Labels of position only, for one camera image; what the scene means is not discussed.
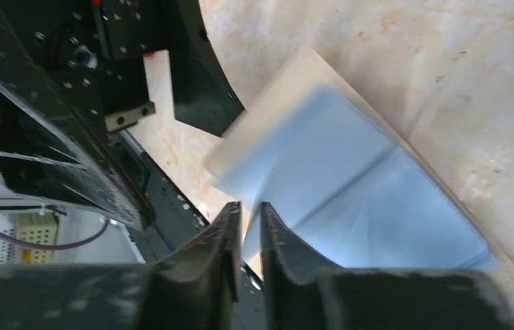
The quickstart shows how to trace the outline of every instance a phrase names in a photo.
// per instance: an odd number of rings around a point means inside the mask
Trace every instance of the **wire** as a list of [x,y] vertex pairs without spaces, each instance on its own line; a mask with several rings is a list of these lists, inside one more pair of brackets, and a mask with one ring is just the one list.
[[109,218],[105,218],[105,222],[103,223],[103,226],[101,227],[99,232],[97,232],[95,235],[93,235],[87,239],[84,239],[82,241],[79,241],[79,242],[62,244],[62,245],[43,245],[43,244],[38,244],[38,243],[26,242],[26,241],[22,241],[20,239],[12,237],[12,236],[8,236],[7,234],[4,234],[3,232],[0,232],[0,239],[2,241],[6,241],[8,243],[11,243],[11,244],[14,244],[17,246],[21,246],[22,248],[28,248],[28,249],[33,249],[33,250],[46,250],[46,251],[61,251],[61,250],[77,248],[81,245],[85,245],[87,243],[95,241],[99,236],[101,236],[105,232],[105,230],[107,229],[108,226],[109,226]]

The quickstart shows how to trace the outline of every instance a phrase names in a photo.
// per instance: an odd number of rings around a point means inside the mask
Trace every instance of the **brown stain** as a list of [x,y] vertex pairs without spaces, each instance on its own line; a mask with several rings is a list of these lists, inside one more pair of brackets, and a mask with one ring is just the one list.
[[457,10],[455,8],[446,8],[438,6],[425,6],[425,9],[429,10],[430,12],[445,12],[451,14],[458,14],[462,16],[488,17],[491,19],[505,19],[507,21],[514,21],[514,14],[503,12],[487,12],[471,8]]
[[381,22],[381,27],[383,29],[379,33],[387,33],[390,30],[390,27],[394,25],[396,23],[396,20],[403,16],[404,13],[405,12],[402,10],[395,10],[394,12],[390,12],[386,16],[384,16]]

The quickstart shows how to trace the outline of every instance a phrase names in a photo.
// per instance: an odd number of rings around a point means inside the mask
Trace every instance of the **table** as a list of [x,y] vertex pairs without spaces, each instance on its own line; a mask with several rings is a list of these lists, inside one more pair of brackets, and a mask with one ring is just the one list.
[[[514,261],[514,0],[201,0],[201,10],[248,109],[284,61],[312,47]],[[230,200],[202,166],[219,138],[173,119],[166,53],[146,59],[146,72],[158,114],[131,133],[212,219]]]

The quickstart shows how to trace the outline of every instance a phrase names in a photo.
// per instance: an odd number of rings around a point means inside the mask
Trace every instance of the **purple cable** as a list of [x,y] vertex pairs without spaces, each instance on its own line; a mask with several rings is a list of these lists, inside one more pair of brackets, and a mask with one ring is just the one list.
[[105,218],[103,227],[101,227],[101,229],[99,230],[99,232],[97,232],[97,234],[89,237],[88,239],[84,239],[79,242],[62,244],[62,245],[43,245],[43,244],[25,242],[25,241],[15,238],[15,237],[8,236],[7,234],[4,234],[3,232],[0,232],[0,239],[2,241],[6,241],[8,243],[11,243],[11,244],[14,244],[17,246],[21,246],[23,248],[28,248],[28,249],[33,249],[33,250],[61,251],[61,250],[73,249],[73,248],[79,247],[81,245],[85,245],[87,243],[95,241],[99,236],[101,236],[103,234],[103,232],[105,232],[108,225],[109,225],[109,218]]

